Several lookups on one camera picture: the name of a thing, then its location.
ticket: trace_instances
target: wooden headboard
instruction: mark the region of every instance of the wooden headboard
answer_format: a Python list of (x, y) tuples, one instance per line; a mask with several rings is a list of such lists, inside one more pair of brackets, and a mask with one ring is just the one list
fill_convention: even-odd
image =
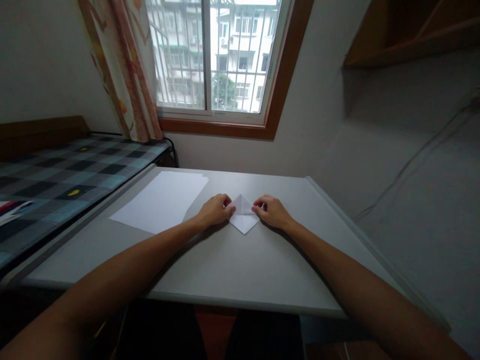
[(0, 162), (86, 138), (89, 131), (82, 116), (0, 124)]

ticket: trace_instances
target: wall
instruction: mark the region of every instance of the wall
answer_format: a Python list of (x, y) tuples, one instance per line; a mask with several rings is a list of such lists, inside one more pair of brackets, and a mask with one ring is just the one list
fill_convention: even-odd
[(0, 4), (0, 122), (83, 115), (119, 129), (85, 39), (76, 1)]
[(347, 89), (340, 68), (368, 3), (315, 1), (274, 141), (166, 133), (175, 143), (180, 165), (311, 175), (344, 119)]
[[(354, 217), (480, 85), (480, 48), (374, 71), (314, 174)], [(480, 359), (480, 115), (453, 121), (358, 224)]]

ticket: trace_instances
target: table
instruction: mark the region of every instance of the table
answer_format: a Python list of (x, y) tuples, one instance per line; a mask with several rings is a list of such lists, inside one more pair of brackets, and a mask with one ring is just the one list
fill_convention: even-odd
[[(72, 227), (68, 241), (21, 281), (67, 289), (85, 274), (152, 234), (109, 219), (161, 171), (199, 173), (209, 178), (185, 215), (194, 216), (218, 193), (250, 201), (263, 194), (313, 233), (342, 250), (448, 328), (443, 316), (382, 256), (367, 236), (310, 178), (151, 166), (128, 186)], [(279, 230), (262, 222), (246, 235), (226, 222), (196, 236), (162, 271), (146, 294), (150, 299), (254, 310), (346, 318), (316, 270)]]

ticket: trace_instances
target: hand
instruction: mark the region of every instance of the hand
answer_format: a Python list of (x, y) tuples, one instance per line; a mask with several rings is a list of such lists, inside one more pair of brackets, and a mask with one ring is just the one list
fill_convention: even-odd
[(232, 199), (227, 194), (218, 194), (203, 204), (196, 218), (205, 229), (227, 220), (235, 211), (235, 206), (229, 206)]
[(271, 195), (265, 194), (259, 197), (253, 203), (251, 210), (274, 228), (285, 230), (289, 224), (295, 222), (280, 200)]

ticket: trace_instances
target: floral curtain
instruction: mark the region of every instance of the floral curtain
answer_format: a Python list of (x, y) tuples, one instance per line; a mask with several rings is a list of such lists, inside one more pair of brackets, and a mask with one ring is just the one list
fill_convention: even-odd
[(91, 58), (122, 134), (140, 142), (161, 139), (145, 0), (78, 0), (78, 5), (91, 41)]

